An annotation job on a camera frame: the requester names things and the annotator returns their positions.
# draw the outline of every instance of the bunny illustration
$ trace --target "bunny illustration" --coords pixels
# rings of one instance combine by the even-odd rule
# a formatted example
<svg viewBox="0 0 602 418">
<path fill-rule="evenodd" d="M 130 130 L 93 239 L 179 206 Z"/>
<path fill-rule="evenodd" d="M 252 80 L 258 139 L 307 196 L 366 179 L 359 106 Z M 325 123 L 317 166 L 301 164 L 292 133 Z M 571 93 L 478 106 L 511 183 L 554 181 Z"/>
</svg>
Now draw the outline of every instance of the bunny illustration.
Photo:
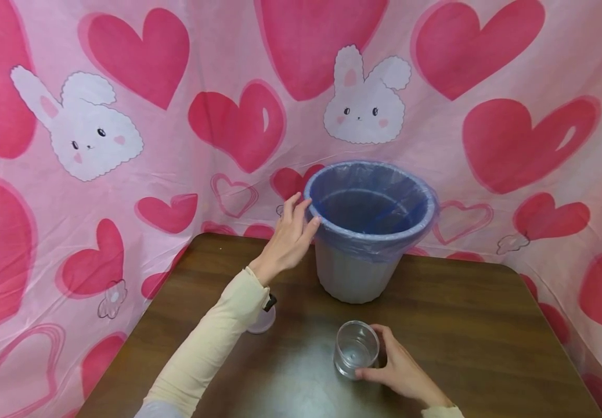
<svg viewBox="0 0 602 418">
<path fill-rule="evenodd" d="M 10 72 L 15 88 L 36 118 L 50 131 L 59 162 L 70 175 L 94 180 L 143 150 L 143 139 L 131 119 L 110 105 L 116 101 L 108 80 L 77 72 L 62 87 L 62 102 L 31 71 Z"/>
<path fill-rule="evenodd" d="M 353 144 L 383 144 L 403 127 L 405 105 L 395 89 L 410 81 L 410 64 L 389 57 L 363 79 L 361 53 L 350 45 L 338 51 L 333 70 L 336 95 L 326 106 L 324 127 L 334 138 Z"/>
</svg>

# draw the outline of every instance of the wooden table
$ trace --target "wooden table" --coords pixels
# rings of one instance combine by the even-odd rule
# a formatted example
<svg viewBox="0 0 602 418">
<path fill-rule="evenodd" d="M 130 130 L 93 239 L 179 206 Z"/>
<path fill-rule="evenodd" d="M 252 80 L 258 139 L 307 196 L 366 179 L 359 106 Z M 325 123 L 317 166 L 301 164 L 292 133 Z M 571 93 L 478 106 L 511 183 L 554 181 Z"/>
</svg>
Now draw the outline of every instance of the wooden table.
<svg viewBox="0 0 602 418">
<path fill-rule="evenodd" d="M 133 418 L 168 358 L 264 244 L 197 237 L 78 417 Z M 601 417 L 524 283 L 502 265 L 405 256 L 379 299 L 348 305 L 319 285 L 311 249 L 272 290 L 274 326 L 243 335 L 194 418 L 420 416 L 387 388 L 333 369 L 336 331 L 353 319 L 392 327 L 466 418 Z"/>
</svg>

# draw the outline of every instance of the trash can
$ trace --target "trash can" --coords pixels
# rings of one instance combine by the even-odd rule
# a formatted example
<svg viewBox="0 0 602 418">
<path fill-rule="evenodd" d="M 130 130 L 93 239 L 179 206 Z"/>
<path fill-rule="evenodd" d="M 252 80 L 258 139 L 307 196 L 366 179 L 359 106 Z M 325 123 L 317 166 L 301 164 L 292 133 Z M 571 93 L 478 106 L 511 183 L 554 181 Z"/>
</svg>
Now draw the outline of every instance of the trash can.
<svg viewBox="0 0 602 418">
<path fill-rule="evenodd" d="M 433 228 L 435 192 L 391 164 L 353 160 L 310 177 L 308 217 L 319 215 L 315 236 L 319 282 L 334 298 L 363 304 L 384 291 L 394 269 Z"/>
</svg>

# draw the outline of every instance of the pink curtain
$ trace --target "pink curtain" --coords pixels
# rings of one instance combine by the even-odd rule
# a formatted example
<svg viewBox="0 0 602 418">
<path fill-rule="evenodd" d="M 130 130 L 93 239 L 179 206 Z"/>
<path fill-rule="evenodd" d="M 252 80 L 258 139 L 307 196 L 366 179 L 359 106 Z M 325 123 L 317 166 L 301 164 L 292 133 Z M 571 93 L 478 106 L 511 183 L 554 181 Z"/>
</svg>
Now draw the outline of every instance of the pink curtain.
<svg viewBox="0 0 602 418">
<path fill-rule="evenodd" d="M 436 188 L 602 408 L 602 1 L 0 0 L 0 418 L 73 417 L 202 232 L 319 168 Z"/>
</svg>

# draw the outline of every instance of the person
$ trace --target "person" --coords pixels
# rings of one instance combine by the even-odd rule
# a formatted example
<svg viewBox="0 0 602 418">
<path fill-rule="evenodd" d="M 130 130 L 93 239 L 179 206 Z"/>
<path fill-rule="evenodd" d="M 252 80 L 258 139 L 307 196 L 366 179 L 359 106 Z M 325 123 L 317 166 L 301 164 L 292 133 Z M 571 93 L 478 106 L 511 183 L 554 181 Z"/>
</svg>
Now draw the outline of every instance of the person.
<svg viewBox="0 0 602 418">
<path fill-rule="evenodd" d="M 273 278 L 299 264 L 308 251 L 320 220 L 315 217 L 305 223 L 311 201 L 296 205 L 300 197 L 297 193 L 284 202 L 275 233 L 261 255 L 231 280 L 217 304 L 166 363 L 135 418 L 192 416 L 210 380 L 268 302 Z M 424 418 L 463 417 L 388 327 L 373 325 L 373 329 L 384 344 L 387 362 L 381 369 L 357 370 L 358 379 L 385 384 L 399 395 L 419 401 Z"/>
</svg>

